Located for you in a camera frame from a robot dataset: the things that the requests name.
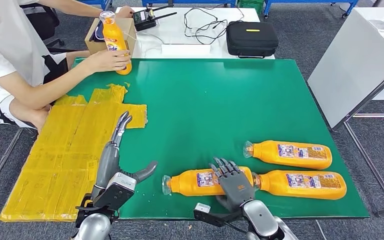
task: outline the yellow tape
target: yellow tape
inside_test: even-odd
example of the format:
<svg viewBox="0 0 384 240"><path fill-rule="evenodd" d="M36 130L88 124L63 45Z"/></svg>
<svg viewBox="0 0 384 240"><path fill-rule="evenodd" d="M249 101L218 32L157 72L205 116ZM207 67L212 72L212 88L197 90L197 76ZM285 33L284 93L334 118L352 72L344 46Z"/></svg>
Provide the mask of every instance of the yellow tape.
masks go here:
<svg viewBox="0 0 384 240"><path fill-rule="evenodd" d="M102 149L122 113L127 128L144 128L147 106L123 104L127 90L95 89L89 103L63 96L52 107L0 214L5 222L74 221L83 196L96 180Z"/></svg>

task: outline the green basket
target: green basket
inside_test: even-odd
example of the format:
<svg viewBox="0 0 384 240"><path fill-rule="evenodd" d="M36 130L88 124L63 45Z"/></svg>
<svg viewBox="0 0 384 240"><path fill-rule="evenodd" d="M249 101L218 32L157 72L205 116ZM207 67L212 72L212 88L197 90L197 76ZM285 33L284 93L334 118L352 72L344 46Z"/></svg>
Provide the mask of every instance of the green basket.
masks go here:
<svg viewBox="0 0 384 240"><path fill-rule="evenodd" d="M263 10L263 0L239 0L239 8L255 9L260 16Z"/></svg>

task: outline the black case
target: black case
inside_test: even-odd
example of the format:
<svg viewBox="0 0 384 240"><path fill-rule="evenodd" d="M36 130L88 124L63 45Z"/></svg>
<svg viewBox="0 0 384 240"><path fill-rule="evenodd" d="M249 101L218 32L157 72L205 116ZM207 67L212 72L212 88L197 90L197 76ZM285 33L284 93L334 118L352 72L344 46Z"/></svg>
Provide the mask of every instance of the black case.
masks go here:
<svg viewBox="0 0 384 240"><path fill-rule="evenodd" d="M227 25L227 50L235 56L268 57L279 39L270 22L232 21Z"/></svg>

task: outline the plastic bottle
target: plastic bottle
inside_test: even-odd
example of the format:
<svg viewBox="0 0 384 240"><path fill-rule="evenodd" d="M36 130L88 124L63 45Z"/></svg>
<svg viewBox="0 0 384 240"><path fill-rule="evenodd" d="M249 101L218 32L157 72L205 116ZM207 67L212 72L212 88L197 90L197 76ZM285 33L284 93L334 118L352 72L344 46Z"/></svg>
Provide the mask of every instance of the plastic bottle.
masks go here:
<svg viewBox="0 0 384 240"><path fill-rule="evenodd" d="M347 185L341 175L331 171L273 170L256 174L247 167L239 167L255 190L263 190L277 196L337 200L347 193ZM162 177L164 195L180 193L184 196L224 195L211 169L188 170L178 176Z"/></svg>
<svg viewBox="0 0 384 240"><path fill-rule="evenodd" d="M116 14L112 11L103 11L99 15L103 23L102 34L108 51L127 50L122 30L116 24ZM116 71L118 74L127 75L132 71L132 64L126 65L123 70Z"/></svg>
<svg viewBox="0 0 384 240"><path fill-rule="evenodd" d="M246 141L243 147L246 158L254 157L269 164L309 169L326 169L332 163L331 150L324 145L287 141Z"/></svg>
<svg viewBox="0 0 384 240"><path fill-rule="evenodd" d="M342 176L331 171L273 170L258 177L255 185L277 196L337 200L347 193Z"/></svg>
<svg viewBox="0 0 384 240"><path fill-rule="evenodd" d="M253 173L248 167L240 166L239 169L245 173L251 185ZM162 192L164 195L170 193L180 193L184 196L214 196L224 195L222 187L211 168L188 170L178 176L162 177Z"/></svg>

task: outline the white t-shirt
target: white t-shirt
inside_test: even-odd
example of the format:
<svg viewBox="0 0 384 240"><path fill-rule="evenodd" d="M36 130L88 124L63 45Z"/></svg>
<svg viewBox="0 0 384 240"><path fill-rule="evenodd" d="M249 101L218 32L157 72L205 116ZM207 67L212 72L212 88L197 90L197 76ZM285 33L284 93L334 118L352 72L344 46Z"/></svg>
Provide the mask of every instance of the white t-shirt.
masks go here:
<svg viewBox="0 0 384 240"><path fill-rule="evenodd" d="M38 0L0 0L0 77L17 71L35 87L49 73L42 56L50 55L20 5ZM51 55L56 63L65 54ZM11 95L0 87L0 103Z"/></svg>

